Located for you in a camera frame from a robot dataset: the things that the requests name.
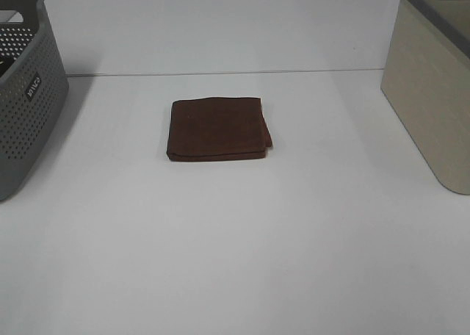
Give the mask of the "beige plastic storage bin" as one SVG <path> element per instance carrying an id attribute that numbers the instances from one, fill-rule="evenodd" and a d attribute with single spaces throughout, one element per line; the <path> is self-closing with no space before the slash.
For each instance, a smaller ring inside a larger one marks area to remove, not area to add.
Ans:
<path id="1" fill-rule="evenodd" d="M 380 85 L 439 183 L 469 194 L 469 0 L 399 0 Z"/>

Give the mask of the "grey perforated plastic basket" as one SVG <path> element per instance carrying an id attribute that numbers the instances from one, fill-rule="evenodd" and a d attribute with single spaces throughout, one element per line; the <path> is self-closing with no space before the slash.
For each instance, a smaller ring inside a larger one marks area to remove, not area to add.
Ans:
<path id="1" fill-rule="evenodd" d="M 69 84 L 45 0 L 1 0 L 21 22 L 1 23 L 1 199 L 16 194 L 47 143 Z M 42 80 L 29 101 L 25 89 Z"/>

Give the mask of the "brown towel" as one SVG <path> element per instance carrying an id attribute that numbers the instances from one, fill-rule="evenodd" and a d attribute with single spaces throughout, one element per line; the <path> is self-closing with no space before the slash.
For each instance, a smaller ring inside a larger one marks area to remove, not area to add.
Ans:
<path id="1" fill-rule="evenodd" d="M 261 159 L 271 147 L 260 98 L 211 97 L 172 104 L 167 141 L 172 161 Z"/>

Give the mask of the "black label on basket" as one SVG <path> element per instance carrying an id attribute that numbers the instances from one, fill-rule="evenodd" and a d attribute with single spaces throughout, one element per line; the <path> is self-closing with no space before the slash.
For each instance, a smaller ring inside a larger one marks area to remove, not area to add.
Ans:
<path id="1" fill-rule="evenodd" d="M 25 89 L 25 96 L 31 101 L 34 97 L 36 92 L 38 91 L 39 87 L 41 86 L 42 80 L 38 73 L 35 74 L 31 82 L 29 83 L 28 87 Z"/>

